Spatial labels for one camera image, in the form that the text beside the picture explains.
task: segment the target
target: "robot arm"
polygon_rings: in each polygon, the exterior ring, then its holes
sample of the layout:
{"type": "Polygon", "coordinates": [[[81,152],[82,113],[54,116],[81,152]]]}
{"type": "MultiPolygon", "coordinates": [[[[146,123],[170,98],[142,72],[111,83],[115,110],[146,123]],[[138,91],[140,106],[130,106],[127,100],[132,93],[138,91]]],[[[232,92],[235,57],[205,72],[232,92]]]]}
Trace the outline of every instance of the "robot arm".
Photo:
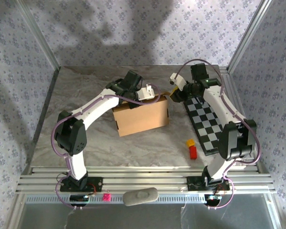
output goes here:
{"type": "Polygon", "coordinates": [[[239,119],[232,115],[231,111],[243,119],[254,131],[256,131],[256,123],[253,120],[246,120],[232,105],[226,94],[221,94],[221,83],[217,79],[203,77],[203,79],[198,79],[196,83],[189,83],[180,75],[176,77],[175,73],[170,79],[171,84],[177,86],[170,96],[174,102],[184,102],[201,96],[218,116],[223,126],[223,131],[218,140],[219,154],[216,155],[211,164],[204,168],[202,177],[205,186],[223,183],[223,173],[226,169],[235,160],[240,160],[250,154],[255,147],[253,135],[239,119]],[[224,104],[221,95],[231,110],[224,104]]]}
{"type": "Polygon", "coordinates": [[[54,137],[58,146],[68,152],[66,163],[71,172],[69,179],[79,189],[86,185],[88,177],[83,159],[83,149],[87,145],[86,130],[102,114],[122,103],[123,100],[118,96],[134,101],[154,98],[154,92],[150,85],[146,85],[140,90],[137,89],[141,80],[139,75],[129,71],[124,79],[108,84],[97,97],[84,106],[70,113],[62,111],[59,114],[58,121],[79,113],[78,116],[60,124],[54,137]]]}

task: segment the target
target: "small cube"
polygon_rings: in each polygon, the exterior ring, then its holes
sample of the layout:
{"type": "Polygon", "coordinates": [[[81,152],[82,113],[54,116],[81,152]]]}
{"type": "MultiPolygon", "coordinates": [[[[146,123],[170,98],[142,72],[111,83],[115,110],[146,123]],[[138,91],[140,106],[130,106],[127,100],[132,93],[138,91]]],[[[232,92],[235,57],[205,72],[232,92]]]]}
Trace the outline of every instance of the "small cube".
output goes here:
{"type": "Polygon", "coordinates": [[[104,194],[103,194],[103,201],[104,201],[104,202],[110,202],[110,201],[111,201],[111,194],[109,194],[109,193],[104,193],[104,194]]]}
{"type": "Polygon", "coordinates": [[[195,141],[192,140],[192,139],[189,139],[189,140],[186,141],[186,145],[187,145],[187,147],[194,146],[195,145],[195,141]]]}
{"type": "Polygon", "coordinates": [[[191,146],[190,147],[190,158],[192,160],[196,160],[197,159],[197,149],[195,146],[191,146]]]}

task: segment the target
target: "floral wallpaper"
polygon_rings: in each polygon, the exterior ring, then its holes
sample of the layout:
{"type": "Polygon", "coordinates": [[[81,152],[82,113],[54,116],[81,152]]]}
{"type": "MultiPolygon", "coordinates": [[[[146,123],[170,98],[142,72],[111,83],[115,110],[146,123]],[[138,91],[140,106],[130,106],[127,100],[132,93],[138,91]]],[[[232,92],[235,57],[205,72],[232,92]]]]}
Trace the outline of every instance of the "floral wallpaper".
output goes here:
{"type": "Polygon", "coordinates": [[[286,215],[286,0],[273,0],[232,76],[286,215]]]}
{"type": "Polygon", "coordinates": [[[60,65],[227,66],[260,0],[24,0],[60,65]]]}
{"type": "Polygon", "coordinates": [[[0,0],[0,228],[31,159],[52,76],[14,1],[0,0]]]}

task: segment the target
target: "pink cube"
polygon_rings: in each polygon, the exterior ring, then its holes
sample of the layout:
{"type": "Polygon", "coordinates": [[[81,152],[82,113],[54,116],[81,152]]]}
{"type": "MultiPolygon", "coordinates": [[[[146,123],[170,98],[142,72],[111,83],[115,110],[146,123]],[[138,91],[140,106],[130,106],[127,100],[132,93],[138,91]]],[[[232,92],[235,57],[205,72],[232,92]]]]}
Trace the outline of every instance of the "pink cube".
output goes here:
{"type": "Polygon", "coordinates": [[[103,194],[103,201],[104,201],[104,202],[110,202],[110,201],[111,201],[111,194],[109,194],[109,193],[104,193],[104,194],[103,194]]]}

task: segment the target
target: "yellow block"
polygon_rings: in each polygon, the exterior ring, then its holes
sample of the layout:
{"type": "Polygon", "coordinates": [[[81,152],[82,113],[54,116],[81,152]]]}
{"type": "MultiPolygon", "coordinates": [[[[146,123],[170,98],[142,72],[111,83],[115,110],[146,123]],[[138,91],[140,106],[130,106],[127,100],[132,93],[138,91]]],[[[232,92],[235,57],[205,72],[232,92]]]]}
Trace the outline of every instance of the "yellow block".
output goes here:
{"type": "Polygon", "coordinates": [[[194,146],[195,145],[195,141],[192,140],[192,139],[189,139],[189,140],[186,141],[186,145],[187,145],[187,147],[194,146]]]}

